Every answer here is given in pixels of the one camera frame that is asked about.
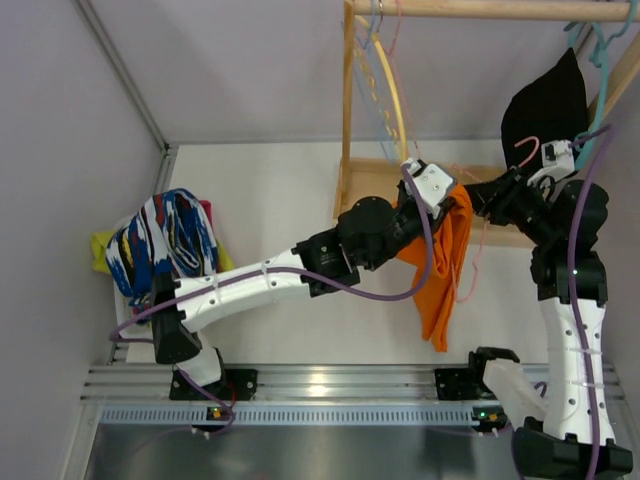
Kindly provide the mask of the pink hanger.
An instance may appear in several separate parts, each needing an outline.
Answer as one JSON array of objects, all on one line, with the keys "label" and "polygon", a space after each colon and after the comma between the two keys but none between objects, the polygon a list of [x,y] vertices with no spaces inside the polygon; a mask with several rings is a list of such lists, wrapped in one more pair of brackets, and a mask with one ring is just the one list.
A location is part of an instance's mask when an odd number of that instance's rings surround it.
[{"label": "pink hanger", "polygon": [[[537,152],[540,150],[541,142],[540,142],[540,139],[537,136],[525,137],[525,138],[521,139],[520,141],[516,142],[514,144],[514,147],[515,148],[519,148],[519,147],[525,145],[526,143],[533,143],[533,147],[532,147],[531,152],[527,155],[527,157],[524,158],[518,164],[519,167],[524,167],[527,163],[529,163],[535,157]],[[486,244],[486,236],[487,236],[488,226],[489,226],[489,222],[487,220],[484,220],[483,224],[482,224],[479,247],[478,247],[478,250],[477,250],[477,252],[476,252],[476,254],[473,257],[472,262],[471,262],[471,265],[472,265],[472,268],[473,268],[473,277],[472,277],[471,287],[469,289],[469,292],[464,296],[460,296],[458,294],[458,286],[454,285],[454,294],[455,294],[455,304],[456,305],[465,304],[468,301],[470,301],[472,299],[472,297],[474,296],[474,293],[475,293],[475,290],[476,290],[476,286],[477,286],[477,282],[478,282],[479,277],[480,277],[479,261],[480,261],[480,259],[482,257],[483,250],[484,250],[484,247],[485,247],[485,244]]]},{"label": "pink hanger", "polygon": [[396,26],[394,28],[394,33],[393,33],[391,43],[387,51],[387,55],[388,55],[388,59],[390,61],[391,68],[394,74],[400,104],[403,109],[405,126],[407,129],[407,138],[411,142],[411,145],[413,146],[415,157],[418,158],[421,156],[421,151],[420,151],[420,147],[415,137],[415,132],[413,129],[413,119],[412,119],[411,110],[407,101],[407,96],[404,88],[404,77],[397,65],[396,51],[397,51],[398,39],[399,39],[400,31],[402,28],[402,22],[403,22],[402,1],[395,0],[395,6],[397,8],[397,21],[396,21]]}]

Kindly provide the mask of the orange trousers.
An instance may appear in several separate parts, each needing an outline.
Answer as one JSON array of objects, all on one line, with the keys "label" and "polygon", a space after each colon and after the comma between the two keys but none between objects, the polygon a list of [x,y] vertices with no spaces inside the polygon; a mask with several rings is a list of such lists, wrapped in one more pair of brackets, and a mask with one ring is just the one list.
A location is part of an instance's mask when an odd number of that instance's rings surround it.
[{"label": "orange trousers", "polygon": [[448,324],[456,303],[456,289],[470,242],[472,204],[463,186],[452,191],[454,205],[434,234],[432,268],[426,285],[413,296],[421,318],[422,338],[436,352],[448,349]]}]

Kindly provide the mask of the blue patterned trousers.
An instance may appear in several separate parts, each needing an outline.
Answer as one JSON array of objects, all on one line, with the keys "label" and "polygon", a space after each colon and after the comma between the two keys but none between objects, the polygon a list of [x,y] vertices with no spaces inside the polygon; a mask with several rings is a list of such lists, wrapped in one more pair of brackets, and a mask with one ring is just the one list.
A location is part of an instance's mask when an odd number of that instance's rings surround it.
[{"label": "blue patterned trousers", "polygon": [[218,269],[211,223],[198,198],[184,188],[150,197],[106,246],[107,267],[120,293],[139,311],[154,278],[202,277]]}]

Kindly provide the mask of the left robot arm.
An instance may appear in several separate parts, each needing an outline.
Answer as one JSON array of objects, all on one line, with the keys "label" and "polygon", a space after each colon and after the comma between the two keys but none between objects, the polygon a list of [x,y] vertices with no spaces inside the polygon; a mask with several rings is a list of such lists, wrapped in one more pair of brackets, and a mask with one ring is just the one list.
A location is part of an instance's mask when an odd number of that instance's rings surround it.
[{"label": "left robot arm", "polygon": [[413,186],[400,181],[395,203],[364,197],[334,227],[260,264],[221,275],[157,278],[151,316],[155,362],[181,369],[196,390],[217,393],[226,382],[225,367],[201,330],[270,302],[355,293],[362,270],[374,271],[413,241],[433,237],[453,206],[455,184],[427,176]]}]

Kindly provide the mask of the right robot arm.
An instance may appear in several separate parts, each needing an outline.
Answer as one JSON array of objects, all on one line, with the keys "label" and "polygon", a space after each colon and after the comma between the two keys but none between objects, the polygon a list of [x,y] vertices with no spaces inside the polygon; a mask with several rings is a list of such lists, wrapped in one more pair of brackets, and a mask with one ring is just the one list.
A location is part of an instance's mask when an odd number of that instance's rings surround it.
[{"label": "right robot arm", "polygon": [[609,196],[584,180],[567,182],[554,199],[511,169],[466,191],[476,215],[515,226],[534,245],[530,272],[545,325],[547,392],[540,396],[506,353],[487,358],[484,386],[513,428],[518,473],[540,479],[621,479],[632,452],[611,426],[602,360],[607,274],[595,250]]}]

